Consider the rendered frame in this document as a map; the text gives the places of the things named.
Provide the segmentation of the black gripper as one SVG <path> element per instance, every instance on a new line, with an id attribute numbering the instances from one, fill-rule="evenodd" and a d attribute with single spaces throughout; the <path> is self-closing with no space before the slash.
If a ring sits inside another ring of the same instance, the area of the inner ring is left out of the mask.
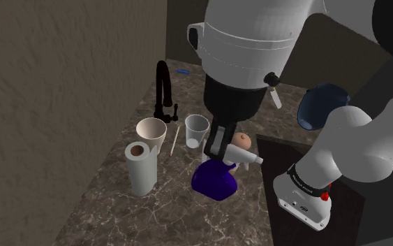
<path id="1" fill-rule="evenodd" d="M 204 104 L 217 119 L 212 120 L 209 137 L 204 147 L 204 154 L 210 159 L 224 159 L 228 145 L 237 127 L 237 122 L 253 117 L 260 108 L 267 88 L 240 89 L 224 85 L 208 74 L 205 79 Z M 219 121 L 229 122 L 219 126 Z"/>

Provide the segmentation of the clear grey plastic cup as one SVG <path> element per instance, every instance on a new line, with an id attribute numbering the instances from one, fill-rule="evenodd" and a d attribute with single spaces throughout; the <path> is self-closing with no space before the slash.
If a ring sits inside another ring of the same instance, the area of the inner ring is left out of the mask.
<path id="1" fill-rule="evenodd" d="M 193 114 L 185 119 L 185 126 L 186 145 L 191 149 L 198 148 L 209 130 L 209 120 L 202 115 Z"/>

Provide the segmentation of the blue spray bottle white nozzle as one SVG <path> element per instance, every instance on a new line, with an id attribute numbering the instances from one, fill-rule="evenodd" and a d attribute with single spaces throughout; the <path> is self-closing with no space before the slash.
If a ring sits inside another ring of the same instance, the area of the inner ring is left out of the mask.
<path id="1" fill-rule="evenodd" d="M 263 163 L 263 158 L 233 144 L 227 146 L 224 158 L 232 164 L 207 159 L 196 168 L 191 180 L 193 190 L 215 201 L 222 201 L 237 191 L 236 179 L 229 173 L 236 163 Z"/>

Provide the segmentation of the wooden pencil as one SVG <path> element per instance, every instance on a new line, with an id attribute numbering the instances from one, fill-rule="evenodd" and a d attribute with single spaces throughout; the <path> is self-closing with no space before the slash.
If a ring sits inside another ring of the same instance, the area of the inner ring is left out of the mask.
<path id="1" fill-rule="evenodd" d="M 180 125 L 178 125 L 177 126 L 177 130 L 176 130 L 176 133 L 175 133 L 175 136 L 174 136 L 174 140 L 173 140 L 173 143 L 172 143 L 172 147 L 171 147 L 171 150 L 170 150 L 170 157 L 172 157 L 172 155 L 173 155 L 173 152 L 174 152 L 174 149 L 175 149 L 175 145 L 176 145 L 176 142 L 177 142 L 177 138 L 178 138 L 178 135 L 179 135 L 179 130 L 180 130 Z"/>

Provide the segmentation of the dark robot stand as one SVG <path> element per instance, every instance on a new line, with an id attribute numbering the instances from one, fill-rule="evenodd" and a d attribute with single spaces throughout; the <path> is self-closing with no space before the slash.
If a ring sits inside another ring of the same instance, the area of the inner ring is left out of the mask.
<path id="1" fill-rule="evenodd" d="M 256 139 L 258 153 L 264 159 L 261 171 L 274 246 L 355 246 L 364 197 L 342 181 L 334 181 L 329 224 L 315 231 L 281 208 L 273 189 L 274 178 L 299 161 L 310 146 L 259 134 Z"/>

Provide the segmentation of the beige cup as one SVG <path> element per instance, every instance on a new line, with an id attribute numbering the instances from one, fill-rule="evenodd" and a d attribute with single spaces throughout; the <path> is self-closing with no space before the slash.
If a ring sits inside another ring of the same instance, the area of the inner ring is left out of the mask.
<path id="1" fill-rule="evenodd" d="M 135 130 L 140 141 L 146 143 L 151 149 L 156 146 L 157 154 L 160 153 L 168 130 L 163 120 L 155 117 L 144 118 L 137 123 Z"/>

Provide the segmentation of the black tap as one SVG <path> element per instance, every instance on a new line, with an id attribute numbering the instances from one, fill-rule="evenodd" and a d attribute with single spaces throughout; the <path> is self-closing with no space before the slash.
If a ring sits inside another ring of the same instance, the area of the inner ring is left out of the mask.
<path id="1" fill-rule="evenodd" d="M 164 107 L 174 106 L 173 115 L 165 115 Z M 164 121 L 166 124 L 171 121 L 177 121 L 178 104 L 172 104 L 172 85 L 170 80 L 170 72 L 165 61 L 159 60 L 156 65 L 156 103 L 154 117 Z"/>

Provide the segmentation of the white paper towel roll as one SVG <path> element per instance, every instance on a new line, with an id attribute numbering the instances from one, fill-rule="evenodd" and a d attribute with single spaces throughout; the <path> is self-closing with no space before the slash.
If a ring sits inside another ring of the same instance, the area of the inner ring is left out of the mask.
<path id="1" fill-rule="evenodd" d="M 151 149 L 146 143 L 136 141 L 125 149 L 132 191 L 136 196 L 146 196 L 157 183 L 157 146 Z"/>

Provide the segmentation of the dark blue bowl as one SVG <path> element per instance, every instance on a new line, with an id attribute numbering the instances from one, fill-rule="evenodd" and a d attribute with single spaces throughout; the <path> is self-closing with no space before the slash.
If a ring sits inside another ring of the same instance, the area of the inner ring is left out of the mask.
<path id="1" fill-rule="evenodd" d="M 308 131 L 322 129 L 328 115 L 336 108 L 350 102 L 347 91 L 331 83 L 319 84 L 308 89 L 297 111 L 297 122 Z"/>

